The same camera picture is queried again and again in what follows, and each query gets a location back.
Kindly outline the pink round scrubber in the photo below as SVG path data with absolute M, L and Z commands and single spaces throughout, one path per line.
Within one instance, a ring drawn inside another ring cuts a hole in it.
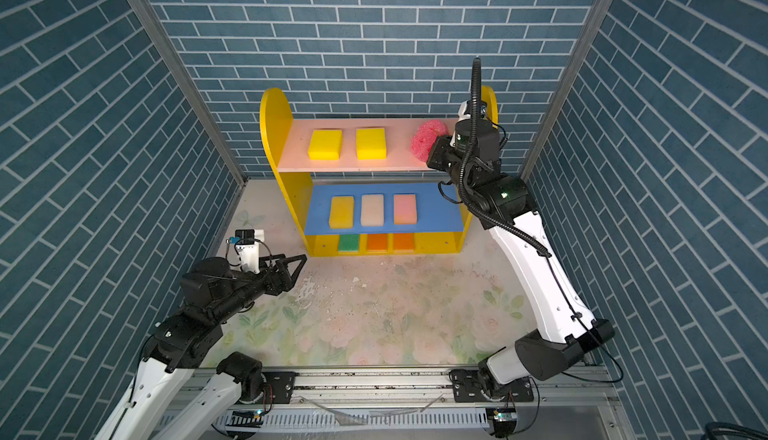
M 449 132 L 447 125 L 438 119 L 428 120 L 422 123 L 412 136 L 410 142 L 411 153 L 420 161 L 426 163 L 430 150 L 440 136 Z

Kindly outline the green sponge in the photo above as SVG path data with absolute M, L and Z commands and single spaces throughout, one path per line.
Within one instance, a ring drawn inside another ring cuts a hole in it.
M 338 242 L 338 251 L 353 253 L 360 249 L 360 236 L 358 234 L 342 234 Z

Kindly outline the pink rectangular sponge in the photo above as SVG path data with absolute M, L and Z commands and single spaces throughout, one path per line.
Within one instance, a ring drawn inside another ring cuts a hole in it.
M 418 224 L 418 208 L 415 194 L 395 194 L 393 196 L 393 219 L 395 225 Z

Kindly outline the textured yellow sponge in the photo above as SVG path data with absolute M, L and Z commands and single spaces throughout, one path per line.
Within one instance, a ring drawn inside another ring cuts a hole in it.
M 331 229 L 350 229 L 354 226 L 353 196 L 334 196 L 331 198 L 331 207 L 328 224 Z

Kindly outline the orange sponge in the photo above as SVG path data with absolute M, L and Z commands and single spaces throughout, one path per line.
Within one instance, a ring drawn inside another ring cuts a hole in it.
M 387 234 L 368 234 L 366 251 L 368 253 L 382 253 L 389 250 Z

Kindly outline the small yellow sponge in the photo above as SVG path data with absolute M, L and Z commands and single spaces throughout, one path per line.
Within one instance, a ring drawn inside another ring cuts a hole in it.
M 387 158 L 386 129 L 366 127 L 356 130 L 356 156 L 358 160 L 384 160 Z
M 343 143 L 341 129 L 316 129 L 312 131 L 308 157 L 313 161 L 336 161 L 340 158 Z

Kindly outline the beige sponge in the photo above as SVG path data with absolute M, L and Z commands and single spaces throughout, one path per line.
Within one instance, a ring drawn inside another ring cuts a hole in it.
M 365 194 L 361 198 L 360 225 L 364 227 L 384 226 L 384 195 Z

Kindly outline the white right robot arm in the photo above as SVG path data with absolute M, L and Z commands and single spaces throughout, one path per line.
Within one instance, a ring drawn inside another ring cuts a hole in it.
M 436 139 L 428 167 L 449 174 L 458 200 L 478 218 L 509 260 L 536 321 L 535 329 L 478 364 L 478 382 L 491 399 L 513 382 L 547 380 L 601 349 L 615 331 L 580 299 L 546 237 L 526 183 L 501 170 L 502 133 L 489 119 L 465 114 L 454 132 Z

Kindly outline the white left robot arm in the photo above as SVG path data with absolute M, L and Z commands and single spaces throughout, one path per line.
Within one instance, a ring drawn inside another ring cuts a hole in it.
M 181 278 L 184 304 L 160 322 L 143 344 L 137 373 L 97 436 L 100 439 L 198 439 L 237 404 L 254 405 L 257 417 L 277 403 L 279 394 L 261 361 L 241 352 L 222 360 L 212 377 L 161 431 L 155 428 L 177 393 L 222 338 L 223 326 L 263 296 L 278 296 L 296 284 L 307 262 L 304 254 L 268 255 L 256 271 L 232 269 L 224 257 L 199 261 Z

